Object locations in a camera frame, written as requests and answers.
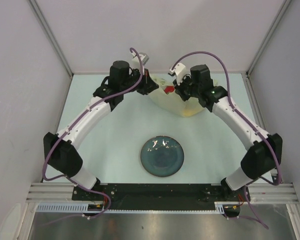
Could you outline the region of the yellow-green plastic bag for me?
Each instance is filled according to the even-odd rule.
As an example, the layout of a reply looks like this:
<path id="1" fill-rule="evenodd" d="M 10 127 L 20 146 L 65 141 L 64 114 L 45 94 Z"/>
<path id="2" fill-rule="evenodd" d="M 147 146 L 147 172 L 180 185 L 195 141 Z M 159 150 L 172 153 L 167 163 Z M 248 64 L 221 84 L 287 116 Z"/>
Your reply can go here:
<path id="1" fill-rule="evenodd" d="M 184 118 L 192 117 L 204 110 L 197 98 L 191 97 L 189 100 L 183 101 L 175 91 L 165 94 L 164 88 L 173 86 L 173 83 L 168 80 L 169 76 L 161 77 L 153 74 L 150 77 L 158 84 L 159 88 L 149 93 L 148 96 L 158 107 Z"/>

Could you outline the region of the red fake dragon fruit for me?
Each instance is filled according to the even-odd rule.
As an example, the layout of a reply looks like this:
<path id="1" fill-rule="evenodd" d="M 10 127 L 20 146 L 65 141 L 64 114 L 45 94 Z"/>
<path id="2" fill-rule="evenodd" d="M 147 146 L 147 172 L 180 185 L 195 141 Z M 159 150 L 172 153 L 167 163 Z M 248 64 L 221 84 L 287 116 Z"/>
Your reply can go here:
<path id="1" fill-rule="evenodd" d="M 175 87 L 173 85 L 168 85 L 163 89 L 165 94 L 170 94 L 173 93 L 175 91 Z"/>

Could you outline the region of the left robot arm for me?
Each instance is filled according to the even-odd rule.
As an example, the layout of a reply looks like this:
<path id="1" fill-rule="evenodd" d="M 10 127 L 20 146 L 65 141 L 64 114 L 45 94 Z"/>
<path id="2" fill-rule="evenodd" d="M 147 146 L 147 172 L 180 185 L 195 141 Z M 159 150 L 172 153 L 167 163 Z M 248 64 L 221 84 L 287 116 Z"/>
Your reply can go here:
<path id="1" fill-rule="evenodd" d="M 97 199 L 101 193 L 100 180 L 85 168 L 78 153 L 81 143 L 96 124 L 123 101 L 125 94 L 136 91 L 148 95 L 158 87 L 148 69 L 131 68 L 126 61 L 115 61 L 84 110 L 64 129 L 44 136 L 42 170 L 45 172 L 51 166 L 61 173 L 60 177 L 82 186 L 88 199 Z"/>

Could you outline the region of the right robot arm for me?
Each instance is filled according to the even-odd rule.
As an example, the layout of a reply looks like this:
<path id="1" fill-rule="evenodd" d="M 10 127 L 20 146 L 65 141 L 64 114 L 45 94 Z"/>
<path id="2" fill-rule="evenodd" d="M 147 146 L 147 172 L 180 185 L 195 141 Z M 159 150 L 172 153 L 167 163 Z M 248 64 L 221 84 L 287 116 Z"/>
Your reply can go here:
<path id="1" fill-rule="evenodd" d="M 169 70 L 174 77 L 175 93 L 183 101 L 195 98 L 198 103 L 219 117 L 239 138 L 246 149 L 240 166 L 221 181 L 220 194 L 232 201 L 239 190 L 281 164 L 283 139 L 279 134 L 269 134 L 243 114 L 228 91 L 215 85 L 207 65 L 187 69 L 178 63 Z"/>

